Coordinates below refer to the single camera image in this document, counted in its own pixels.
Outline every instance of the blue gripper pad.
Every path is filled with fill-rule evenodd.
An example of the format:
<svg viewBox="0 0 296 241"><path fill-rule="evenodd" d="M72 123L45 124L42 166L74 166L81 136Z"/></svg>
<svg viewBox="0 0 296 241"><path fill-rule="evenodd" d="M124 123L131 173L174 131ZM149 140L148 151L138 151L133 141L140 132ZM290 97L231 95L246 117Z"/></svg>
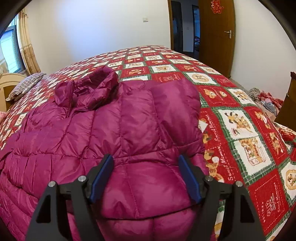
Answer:
<svg viewBox="0 0 296 241"><path fill-rule="evenodd" d="M102 197L106 184L112 173L113 167L114 160L113 157L109 155L91 186L91 195L89 197L89 201L91 203L95 203L96 200Z"/></svg>
<svg viewBox="0 0 296 241"><path fill-rule="evenodd" d="M196 203L200 203L202 197L200 195L199 183L195 179L195 176L183 155L179 156L179 170L190 197L195 200Z"/></svg>

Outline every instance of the door handle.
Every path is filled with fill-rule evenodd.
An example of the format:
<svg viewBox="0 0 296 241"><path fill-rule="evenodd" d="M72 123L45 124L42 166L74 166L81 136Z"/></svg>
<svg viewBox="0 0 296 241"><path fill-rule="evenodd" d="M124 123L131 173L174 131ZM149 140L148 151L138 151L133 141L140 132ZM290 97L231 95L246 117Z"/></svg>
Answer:
<svg viewBox="0 0 296 241"><path fill-rule="evenodd" d="M229 34L229 38L231 39L231 36L232 36L232 31L231 31L231 30L229 30L229 31L224 31L224 33Z"/></svg>

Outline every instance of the window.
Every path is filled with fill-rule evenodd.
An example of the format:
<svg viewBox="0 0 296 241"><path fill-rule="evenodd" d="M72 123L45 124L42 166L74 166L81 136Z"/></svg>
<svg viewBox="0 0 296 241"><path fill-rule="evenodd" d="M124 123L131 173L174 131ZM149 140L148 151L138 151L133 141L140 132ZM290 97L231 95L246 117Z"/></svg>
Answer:
<svg viewBox="0 0 296 241"><path fill-rule="evenodd" d="M24 70L24 63L17 42L16 18L12 20L4 32L0 39L0 44L9 73L22 72Z"/></svg>

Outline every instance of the dark doorway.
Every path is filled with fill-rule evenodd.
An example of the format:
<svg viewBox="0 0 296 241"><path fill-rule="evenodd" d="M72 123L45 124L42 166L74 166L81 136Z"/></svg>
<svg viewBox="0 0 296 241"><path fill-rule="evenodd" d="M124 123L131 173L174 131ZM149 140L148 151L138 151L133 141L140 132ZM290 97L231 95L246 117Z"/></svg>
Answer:
<svg viewBox="0 0 296 241"><path fill-rule="evenodd" d="M172 1L174 50L183 53L183 20L181 3Z"/></svg>
<svg viewBox="0 0 296 241"><path fill-rule="evenodd" d="M193 11L193 32L194 32L194 40L193 40L193 53L194 58L199 59L200 55L200 9L198 6L192 5Z"/></svg>

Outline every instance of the red paper decoration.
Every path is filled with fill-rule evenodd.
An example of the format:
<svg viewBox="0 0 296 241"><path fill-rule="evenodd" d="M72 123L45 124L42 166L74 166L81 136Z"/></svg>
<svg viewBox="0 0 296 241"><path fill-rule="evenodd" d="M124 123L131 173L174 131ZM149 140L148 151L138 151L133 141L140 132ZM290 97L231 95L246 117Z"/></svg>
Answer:
<svg viewBox="0 0 296 241"><path fill-rule="evenodd" d="M224 9L224 7L221 6L220 0L213 0L211 4L212 4L211 10L213 11L213 13L215 14L222 13L222 9Z"/></svg>

